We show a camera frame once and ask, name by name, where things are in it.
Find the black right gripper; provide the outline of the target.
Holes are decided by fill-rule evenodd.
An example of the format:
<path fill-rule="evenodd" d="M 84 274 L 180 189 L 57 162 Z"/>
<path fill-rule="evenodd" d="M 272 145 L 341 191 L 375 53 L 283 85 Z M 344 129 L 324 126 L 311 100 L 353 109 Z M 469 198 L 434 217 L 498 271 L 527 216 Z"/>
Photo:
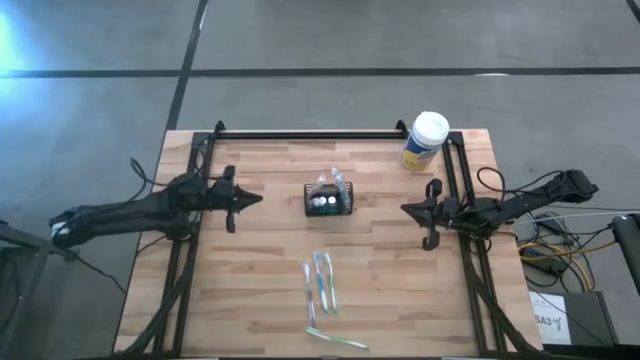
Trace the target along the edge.
<path fill-rule="evenodd" d="M 442 186 L 442 181 L 434 178 L 426 185 L 424 200 L 400 206 L 418 225 L 427 228 L 427 235 L 423 239 L 424 250 L 434 250 L 439 246 L 440 233 L 436 227 L 449 227 L 459 211 L 459 202 L 455 197 L 445 197 L 441 202 L 437 200 L 442 193 Z"/>

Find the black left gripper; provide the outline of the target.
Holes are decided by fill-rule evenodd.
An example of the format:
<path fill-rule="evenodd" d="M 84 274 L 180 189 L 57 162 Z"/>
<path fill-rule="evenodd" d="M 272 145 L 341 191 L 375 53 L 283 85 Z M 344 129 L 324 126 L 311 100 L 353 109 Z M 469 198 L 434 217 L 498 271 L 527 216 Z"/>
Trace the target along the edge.
<path fill-rule="evenodd" d="M 261 202 L 262 195 L 238 187 L 235 184 L 236 167 L 227 165 L 222 174 L 213 178 L 213 185 L 205 192 L 206 210 L 224 210 L 226 212 L 226 231 L 236 232 L 235 216 L 247 207 Z"/>

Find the green toothbrush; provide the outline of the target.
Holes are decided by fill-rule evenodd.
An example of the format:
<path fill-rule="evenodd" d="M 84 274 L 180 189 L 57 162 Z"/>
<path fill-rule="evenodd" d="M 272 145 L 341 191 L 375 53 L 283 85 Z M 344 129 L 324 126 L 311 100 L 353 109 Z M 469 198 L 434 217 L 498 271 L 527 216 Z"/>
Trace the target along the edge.
<path fill-rule="evenodd" d="M 329 283 L 329 289 L 330 289 L 331 308 L 334 313 L 338 314 L 339 306 L 337 302 L 336 288 L 335 288 L 335 272 L 334 272 L 331 255 L 328 252 L 325 252 L 323 256 L 324 256 L 325 264 L 328 269 L 328 283 Z"/>
<path fill-rule="evenodd" d="M 360 342 L 356 342 L 353 340 L 348 340 L 348 339 L 344 339 L 344 338 L 340 338 L 340 337 L 334 337 L 334 336 L 330 336 L 330 335 L 326 335 L 321 333 L 318 329 L 313 328 L 313 327 L 307 327 L 305 329 L 305 332 L 313 337 L 319 338 L 319 339 L 323 339 L 326 340 L 328 342 L 333 342 L 333 343 L 338 343 L 338 344 L 342 344 L 342 345 L 346 345 L 346 346 L 350 346 L 353 348 L 357 348 L 360 350 L 364 350 L 364 351 L 369 351 L 370 348 Z"/>

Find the purple toothbrush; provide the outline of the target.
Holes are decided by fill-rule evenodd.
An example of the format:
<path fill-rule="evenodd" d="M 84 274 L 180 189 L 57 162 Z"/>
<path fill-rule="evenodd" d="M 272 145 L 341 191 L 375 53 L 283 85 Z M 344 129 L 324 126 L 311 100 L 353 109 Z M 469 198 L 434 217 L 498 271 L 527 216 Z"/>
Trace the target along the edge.
<path fill-rule="evenodd" d="M 310 267 L 308 263 L 303 264 L 303 272 L 304 272 L 304 279 L 305 279 L 305 292 L 306 292 L 306 302 L 307 302 L 307 309 L 308 309 L 308 316 L 309 316 L 309 327 L 315 328 L 316 315 L 315 315 L 313 294 L 312 294 L 312 288 L 311 288 L 311 282 L 310 282 Z"/>

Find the yellow blue wipes canister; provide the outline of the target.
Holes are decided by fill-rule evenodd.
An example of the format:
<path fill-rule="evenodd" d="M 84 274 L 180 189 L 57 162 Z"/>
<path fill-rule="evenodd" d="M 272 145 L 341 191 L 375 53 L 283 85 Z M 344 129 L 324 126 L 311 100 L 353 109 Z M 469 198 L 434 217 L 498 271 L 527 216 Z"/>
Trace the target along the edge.
<path fill-rule="evenodd" d="M 424 170 L 447 140 L 448 120 L 438 112 L 423 111 L 414 120 L 402 152 L 402 164 L 411 171 Z"/>

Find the black power adapter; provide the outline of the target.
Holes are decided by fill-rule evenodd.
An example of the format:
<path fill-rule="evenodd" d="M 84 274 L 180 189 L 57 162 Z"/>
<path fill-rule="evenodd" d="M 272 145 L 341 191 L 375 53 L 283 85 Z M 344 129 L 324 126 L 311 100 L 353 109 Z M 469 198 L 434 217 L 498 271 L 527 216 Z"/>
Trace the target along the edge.
<path fill-rule="evenodd" d="M 557 256 L 549 256 L 535 248 L 525 248 L 520 251 L 521 261 L 539 271 L 549 275 L 563 275 L 568 268 L 565 260 Z"/>

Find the white paper label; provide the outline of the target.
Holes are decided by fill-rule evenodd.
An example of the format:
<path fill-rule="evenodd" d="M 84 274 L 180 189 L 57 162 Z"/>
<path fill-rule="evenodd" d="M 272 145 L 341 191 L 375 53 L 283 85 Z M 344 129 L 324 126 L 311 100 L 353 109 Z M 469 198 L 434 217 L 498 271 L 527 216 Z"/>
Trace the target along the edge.
<path fill-rule="evenodd" d="M 530 291 L 534 319 L 543 344 L 570 345 L 564 297 Z"/>

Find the dark grey computer case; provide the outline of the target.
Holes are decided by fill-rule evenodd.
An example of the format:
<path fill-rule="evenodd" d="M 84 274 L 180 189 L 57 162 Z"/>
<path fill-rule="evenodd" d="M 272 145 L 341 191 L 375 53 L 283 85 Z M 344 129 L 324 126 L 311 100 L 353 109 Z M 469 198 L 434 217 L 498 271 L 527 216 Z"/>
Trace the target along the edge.
<path fill-rule="evenodd" d="M 612 347 L 618 343 L 606 303 L 600 293 L 544 294 L 564 297 L 571 344 L 559 346 Z"/>

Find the black cylindrical bar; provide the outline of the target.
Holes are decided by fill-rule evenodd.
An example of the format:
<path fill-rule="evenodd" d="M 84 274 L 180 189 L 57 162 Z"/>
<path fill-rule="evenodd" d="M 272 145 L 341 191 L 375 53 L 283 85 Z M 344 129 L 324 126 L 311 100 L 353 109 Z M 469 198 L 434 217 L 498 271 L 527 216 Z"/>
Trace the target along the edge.
<path fill-rule="evenodd" d="M 636 291 L 640 296 L 640 214 L 616 216 L 612 220 L 614 241 L 619 245 Z"/>

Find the black metal stand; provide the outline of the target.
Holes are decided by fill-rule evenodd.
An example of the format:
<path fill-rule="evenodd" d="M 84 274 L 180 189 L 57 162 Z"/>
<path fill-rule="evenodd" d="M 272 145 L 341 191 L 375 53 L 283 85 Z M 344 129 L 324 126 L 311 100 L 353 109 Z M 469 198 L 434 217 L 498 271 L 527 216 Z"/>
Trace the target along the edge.
<path fill-rule="evenodd" d="M 50 240 L 18 230 L 0 220 L 0 360 L 8 360 L 21 323 L 36 295 L 50 255 L 74 261 L 76 254 Z"/>

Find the black aluminium extrusion frame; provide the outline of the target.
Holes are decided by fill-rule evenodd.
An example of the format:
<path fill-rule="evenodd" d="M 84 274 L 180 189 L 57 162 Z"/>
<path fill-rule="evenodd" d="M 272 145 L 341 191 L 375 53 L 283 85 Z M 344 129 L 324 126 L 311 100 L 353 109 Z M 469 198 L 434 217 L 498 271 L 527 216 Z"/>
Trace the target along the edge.
<path fill-rule="evenodd" d="M 418 357 L 473 355 L 474 324 L 459 240 L 443 231 L 422 248 L 425 230 L 400 208 L 418 202 L 441 159 L 423 172 L 400 161 L 396 130 L 373 133 L 270 131 L 252 139 L 230 130 L 213 151 L 214 174 L 228 164 L 236 180 L 263 200 L 240 212 L 236 232 L 221 212 L 203 216 L 184 320 L 171 316 L 163 348 L 184 357 Z M 331 169 L 353 183 L 351 215 L 307 217 L 304 185 Z M 329 313 L 322 308 L 313 252 L 319 252 Z M 339 313 L 331 308 L 331 255 Z M 316 329 L 370 350 L 308 335 L 303 264 L 310 267 Z"/>

